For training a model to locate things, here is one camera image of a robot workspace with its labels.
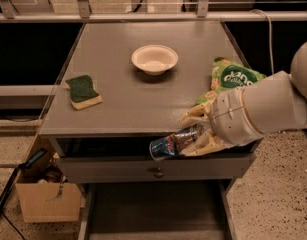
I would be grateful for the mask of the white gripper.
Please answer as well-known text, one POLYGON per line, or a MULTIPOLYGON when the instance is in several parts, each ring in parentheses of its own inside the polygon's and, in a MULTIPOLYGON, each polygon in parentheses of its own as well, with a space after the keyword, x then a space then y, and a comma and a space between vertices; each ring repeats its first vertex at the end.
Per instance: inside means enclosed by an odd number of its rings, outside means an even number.
POLYGON ((181 117, 181 123, 210 120, 213 130, 190 134, 189 144, 184 148, 186 157, 245 146, 264 137, 247 115, 243 92, 243 88, 221 92, 215 100, 195 105, 181 117))

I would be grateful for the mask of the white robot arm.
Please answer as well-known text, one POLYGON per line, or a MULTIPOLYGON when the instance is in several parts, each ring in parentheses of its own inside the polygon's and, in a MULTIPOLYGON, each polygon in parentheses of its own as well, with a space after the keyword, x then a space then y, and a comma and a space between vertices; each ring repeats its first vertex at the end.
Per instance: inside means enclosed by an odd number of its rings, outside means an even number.
POLYGON ((182 123, 206 125, 196 142, 182 150, 185 156, 245 146, 276 131, 307 129, 307 42, 295 53, 288 73, 213 92, 208 101, 188 110, 182 123))

